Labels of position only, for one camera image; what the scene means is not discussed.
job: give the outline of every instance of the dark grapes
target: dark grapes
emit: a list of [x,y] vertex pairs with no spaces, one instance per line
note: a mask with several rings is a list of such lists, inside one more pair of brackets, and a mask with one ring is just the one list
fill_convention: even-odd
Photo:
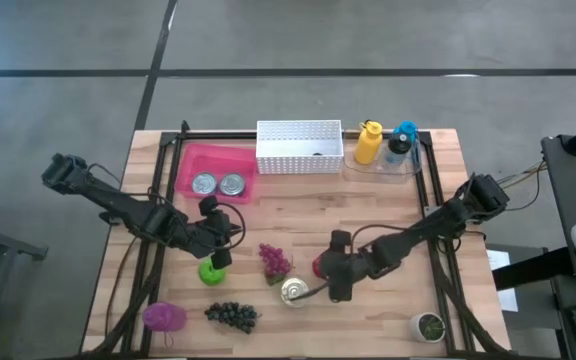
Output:
[[236,302],[214,303],[204,311],[204,314],[208,320],[228,324],[246,334],[250,334],[256,325],[257,312],[251,305],[239,305]]

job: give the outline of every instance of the wooden tabletop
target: wooden tabletop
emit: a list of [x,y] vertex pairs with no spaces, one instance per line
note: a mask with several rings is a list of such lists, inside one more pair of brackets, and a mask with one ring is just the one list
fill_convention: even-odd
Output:
[[[454,129],[430,130],[444,196],[449,198],[467,180],[457,132]],[[137,131],[126,165],[123,191],[145,192],[152,182],[160,131]],[[195,141],[184,141],[189,144]],[[211,140],[224,146],[254,147],[251,140]],[[352,153],[355,141],[346,144]],[[164,166],[162,189],[168,179],[170,156]],[[260,356],[431,356],[445,355],[442,343],[415,342],[408,330],[411,317],[422,312],[438,313],[428,250],[425,243],[413,249],[402,266],[387,276],[366,279],[354,287],[351,302],[332,303],[325,291],[309,299],[303,308],[289,308],[279,298],[279,285],[269,287],[262,274],[258,245],[268,243],[292,255],[292,274],[311,287],[321,283],[311,270],[312,260],[328,247],[330,232],[354,231],[358,227],[381,223],[407,226],[421,218],[413,180],[401,184],[363,182],[344,168],[330,175],[258,176],[253,200],[237,205],[243,213],[247,235],[233,250],[233,264],[226,281],[206,287],[197,276],[199,261],[191,255],[167,249],[159,300],[188,310],[186,328],[172,333],[167,345],[162,333],[153,333],[152,356],[179,357],[260,357]],[[425,179],[434,203],[430,177]],[[200,219],[196,199],[176,194],[175,206]],[[229,212],[231,219],[236,216]],[[387,230],[371,229],[357,238],[368,242]],[[103,339],[106,307],[119,262],[132,236],[123,227],[110,233],[108,247],[86,330],[83,350]],[[121,277],[111,325],[125,310],[130,297],[137,258],[133,246]],[[484,242],[478,235],[466,235],[457,252],[466,301],[492,337],[509,348],[509,340],[495,290]],[[262,314],[251,335],[226,325],[207,321],[203,311],[214,302],[237,301],[255,306]],[[451,308],[457,348],[463,349],[456,312]],[[141,337],[141,317],[137,322],[135,348]]]

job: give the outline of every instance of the potted plant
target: potted plant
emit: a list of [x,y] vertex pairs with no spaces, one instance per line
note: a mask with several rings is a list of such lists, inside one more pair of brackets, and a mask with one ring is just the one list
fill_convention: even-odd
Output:
[[427,312],[410,319],[410,331],[419,342],[437,343],[446,335],[446,325],[439,315]]

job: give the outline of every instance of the black bottle cap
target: black bottle cap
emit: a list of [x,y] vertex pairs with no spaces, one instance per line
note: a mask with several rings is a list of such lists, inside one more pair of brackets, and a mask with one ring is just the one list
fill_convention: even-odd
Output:
[[395,154],[405,154],[410,151],[412,141],[406,134],[393,134],[388,140],[388,149]]

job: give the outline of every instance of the tin can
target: tin can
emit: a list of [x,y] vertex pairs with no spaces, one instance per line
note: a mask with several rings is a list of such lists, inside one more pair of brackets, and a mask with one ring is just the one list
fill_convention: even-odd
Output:
[[192,180],[192,191],[197,194],[212,194],[215,189],[217,189],[217,178],[211,173],[199,173]]
[[236,173],[228,174],[221,179],[219,190],[228,196],[239,196],[244,192],[246,181]]
[[308,285],[301,279],[288,278],[281,285],[281,300],[290,307],[302,307],[306,304],[306,299],[290,301],[301,294],[308,292]]

